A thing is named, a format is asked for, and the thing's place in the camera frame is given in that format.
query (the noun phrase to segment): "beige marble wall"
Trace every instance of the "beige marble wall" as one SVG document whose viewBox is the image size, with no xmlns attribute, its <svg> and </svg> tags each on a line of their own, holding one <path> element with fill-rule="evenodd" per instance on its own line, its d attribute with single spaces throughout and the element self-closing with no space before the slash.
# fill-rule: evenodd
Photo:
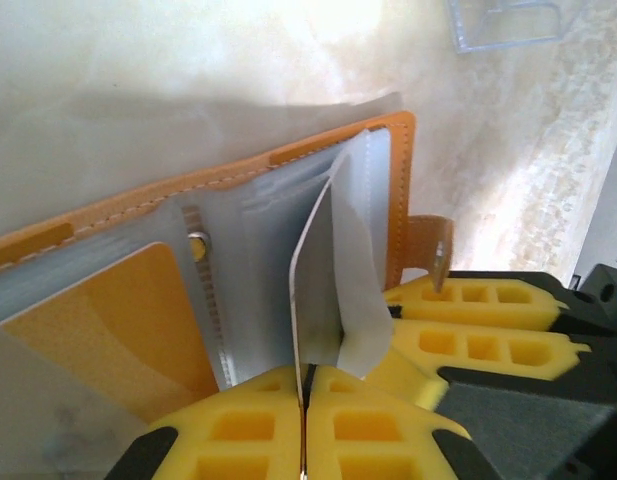
<svg viewBox="0 0 617 480">
<path fill-rule="evenodd" d="M 567 280 L 617 141 L 591 3 L 564 43 L 458 56 L 441 0 L 0 1 L 0 234 L 401 103 L 456 266 Z"/>
</svg>

